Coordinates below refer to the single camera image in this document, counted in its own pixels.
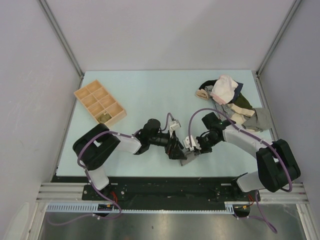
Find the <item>grey underwear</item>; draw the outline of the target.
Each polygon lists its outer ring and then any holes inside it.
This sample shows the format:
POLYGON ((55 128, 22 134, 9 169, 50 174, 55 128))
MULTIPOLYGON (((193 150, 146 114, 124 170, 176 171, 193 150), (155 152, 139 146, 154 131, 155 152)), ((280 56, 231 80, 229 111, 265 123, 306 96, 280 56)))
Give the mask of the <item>grey underwear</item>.
POLYGON ((187 164, 189 164, 190 162, 192 162, 193 160, 195 160, 198 157, 198 153, 195 151, 186 151, 184 153, 184 156, 186 157, 186 159, 181 159, 180 160, 180 165, 181 166, 185 166, 187 164))

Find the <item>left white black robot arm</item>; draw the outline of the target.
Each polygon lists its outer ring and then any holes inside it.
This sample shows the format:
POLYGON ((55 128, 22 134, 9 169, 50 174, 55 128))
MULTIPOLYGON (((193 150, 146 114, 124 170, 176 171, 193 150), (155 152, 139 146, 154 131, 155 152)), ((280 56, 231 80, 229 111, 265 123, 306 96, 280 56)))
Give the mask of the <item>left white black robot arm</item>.
POLYGON ((110 181, 103 168, 106 160, 114 151, 141 155, 150 146, 163 147, 171 160, 186 160, 187 152, 174 130, 161 130, 159 120, 151 118, 133 135, 111 131, 105 124, 99 123, 72 146, 77 156, 77 164, 84 170, 93 194, 100 200, 110 196, 110 181))

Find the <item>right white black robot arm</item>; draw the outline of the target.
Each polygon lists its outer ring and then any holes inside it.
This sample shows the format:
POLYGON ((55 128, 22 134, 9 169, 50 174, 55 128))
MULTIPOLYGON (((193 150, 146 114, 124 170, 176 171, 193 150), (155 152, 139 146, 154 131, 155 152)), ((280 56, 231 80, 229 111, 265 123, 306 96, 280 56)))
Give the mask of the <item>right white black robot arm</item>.
POLYGON ((257 170, 236 177, 230 188, 231 196, 242 201, 251 191, 266 189, 290 193, 293 181, 301 176, 301 170, 287 141, 267 141, 246 131, 230 118, 221 121, 211 112, 202 118, 208 132, 204 136, 188 135, 189 149, 197 154, 212 152, 220 142, 232 144, 256 160, 257 170))

